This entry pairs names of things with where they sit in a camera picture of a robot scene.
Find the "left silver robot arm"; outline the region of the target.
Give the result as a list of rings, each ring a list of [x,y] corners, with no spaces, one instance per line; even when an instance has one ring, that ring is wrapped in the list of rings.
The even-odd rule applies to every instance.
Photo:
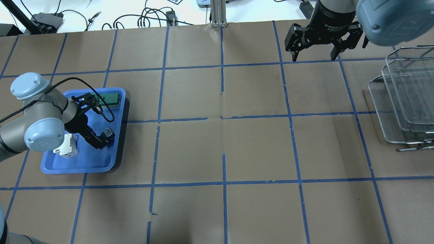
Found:
[[[50,151],[62,145],[64,133],[80,134],[93,148],[102,149],[114,140],[115,132],[106,128],[96,134],[88,125],[87,111],[93,110],[112,123],[114,113],[104,98],[87,82],[91,92],[67,98],[57,87],[64,82],[77,80],[66,78],[56,84],[36,72],[18,76],[11,85],[11,93],[23,102],[23,107],[1,119],[0,158],[9,159],[26,150]]]

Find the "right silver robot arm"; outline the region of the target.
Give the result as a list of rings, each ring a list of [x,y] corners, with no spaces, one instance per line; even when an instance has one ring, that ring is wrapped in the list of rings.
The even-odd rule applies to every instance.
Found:
[[[433,28],[432,0],[318,0],[306,27],[292,24],[284,41],[285,51],[296,61],[299,53],[314,45],[332,44],[330,59],[358,45],[363,48],[395,46],[412,41]]]

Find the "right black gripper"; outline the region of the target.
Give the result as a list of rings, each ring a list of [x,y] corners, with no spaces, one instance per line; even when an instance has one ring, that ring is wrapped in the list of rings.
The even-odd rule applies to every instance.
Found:
[[[295,62],[300,51],[313,45],[333,44],[330,53],[334,61],[346,49],[356,48],[363,29],[354,21],[356,11],[339,13],[327,7],[314,7],[310,22],[306,27],[292,24],[285,38],[285,51],[290,52]]]

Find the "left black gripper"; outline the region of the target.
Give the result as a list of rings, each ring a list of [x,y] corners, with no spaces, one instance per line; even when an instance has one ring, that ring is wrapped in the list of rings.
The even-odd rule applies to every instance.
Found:
[[[80,134],[93,148],[104,148],[108,143],[102,140],[101,136],[98,136],[94,130],[88,126],[88,117],[85,114],[90,109],[95,110],[99,105],[95,96],[71,96],[69,101],[71,102],[72,107],[76,108],[76,112],[73,118],[64,125],[65,130],[71,134]]]

